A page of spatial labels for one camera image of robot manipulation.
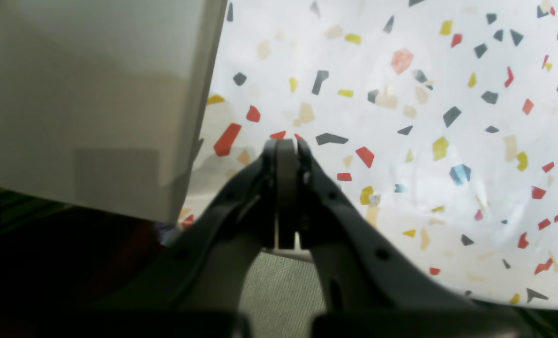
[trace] red confetti shape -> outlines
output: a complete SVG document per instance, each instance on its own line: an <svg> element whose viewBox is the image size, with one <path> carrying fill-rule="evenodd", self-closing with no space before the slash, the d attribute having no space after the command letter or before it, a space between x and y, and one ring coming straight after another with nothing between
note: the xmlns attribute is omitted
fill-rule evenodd
<svg viewBox="0 0 558 338"><path fill-rule="evenodd" d="M523 103L523 113L529 115L532 109L534 108L534 103L530 99L526 99L526 103Z"/></svg>
<svg viewBox="0 0 558 338"><path fill-rule="evenodd" d="M520 248L520 249L527 248L527 246L530 244L530 242L528 242L526 240L526 237L527 237L527 232L524 232L523 235L521 235L519 237L519 244L517 244L517 248Z"/></svg>
<svg viewBox="0 0 558 338"><path fill-rule="evenodd" d="M221 135L218 141L214 144L214 151L217 153L217 156L227 156L231 154L231 147L233 146L233 142L240 133L241 125L232 123L230 124L225 132Z"/></svg>
<svg viewBox="0 0 558 338"><path fill-rule="evenodd" d="M373 164L373 159L375 159L375 154L373 154L367 147L362 147L356 150L356 154L361 160L367 165L368 168Z"/></svg>
<svg viewBox="0 0 558 338"><path fill-rule="evenodd" d="M194 223L194 216L193 215L187 216L187 218L185 218L181 223L181 225L183 225L183 230L187 229L188 227L191 227L193 223Z"/></svg>
<svg viewBox="0 0 558 338"><path fill-rule="evenodd" d="M536 186L532 186L532 198L535 200L541 200L546 194L546 190L537 188Z"/></svg>
<svg viewBox="0 0 558 338"><path fill-rule="evenodd" d="M248 115L245 116L248 121L258 122L260 121L260 112L254 106L249 106Z"/></svg>
<svg viewBox="0 0 558 338"><path fill-rule="evenodd" d="M271 135L271 138L272 139L283 139L285 137L286 133L287 133L286 131L274 133L274 134Z"/></svg>
<svg viewBox="0 0 558 338"><path fill-rule="evenodd" d="M515 77L513 76L513 71L511 70L510 67L506 67L506 70L509 73L509 79L506 81L506 83L504 83L504 87L509 88L509 86L511 85Z"/></svg>
<svg viewBox="0 0 558 338"><path fill-rule="evenodd" d="M337 175L338 181L352 181L352 175L350 173L339 173Z"/></svg>
<svg viewBox="0 0 558 338"><path fill-rule="evenodd" d="M552 258L549 258L545 264L544 263L538 264L538 266L536 267L536 271L534 271L534 274L537 275L540 272L547 271L548 269L550 269L551 265L552 265Z"/></svg>
<svg viewBox="0 0 558 338"><path fill-rule="evenodd" d="M545 227L548 227L548 225L550 225L550 220L548 220L548 218L546 220L543 220L542 222L538 223L538 229L544 229Z"/></svg>
<svg viewBox="0 0 558 338"><path fill-rule="evenodd" d="M548 173L548 171L550 171L550 169L554 168L554 162L550 162L547 165L545 165L544 167L542 167L542 170L545 173Z"/></svg>
<svg viewBox="0 0 558 338"><path fill-rule="evenodd" d="M463 40L463 35L462 34L453 35L452 36L452 43L450 44L450 47L454 48L456 45L461 43L462 40Z"/></svg>

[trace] table surface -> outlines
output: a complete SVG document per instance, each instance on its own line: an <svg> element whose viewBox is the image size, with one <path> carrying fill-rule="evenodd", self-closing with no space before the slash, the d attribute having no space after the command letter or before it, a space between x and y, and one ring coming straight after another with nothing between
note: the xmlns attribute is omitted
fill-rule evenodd
<svg viewBox="0 0 558 338"><path fill-rule="evenodd" d="M558 1L232 0L180 223L269 137L436 281L558 308Z"/></svg>

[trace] gray fabric surface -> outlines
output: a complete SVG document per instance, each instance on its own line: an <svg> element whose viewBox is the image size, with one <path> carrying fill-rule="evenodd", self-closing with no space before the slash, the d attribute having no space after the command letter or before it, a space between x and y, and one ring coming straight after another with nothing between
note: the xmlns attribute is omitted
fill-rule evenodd
<svg viewBox="0 0 558 338"><path fill-rule="evenodd" d="M240 311L255 338L304 338L325 311L315 265L260 253L243 283Z"/></svg>

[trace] confetti pattern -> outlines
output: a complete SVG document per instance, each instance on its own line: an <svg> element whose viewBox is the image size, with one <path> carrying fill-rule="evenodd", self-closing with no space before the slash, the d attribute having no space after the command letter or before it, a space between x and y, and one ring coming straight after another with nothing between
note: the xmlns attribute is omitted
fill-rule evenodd
<svg viewBox="0 0 558 338"><path fill-rule="evenodd" d="M302 138L420 271L558 308L558 0L336 1L230 1L178 228Z"/></svg>

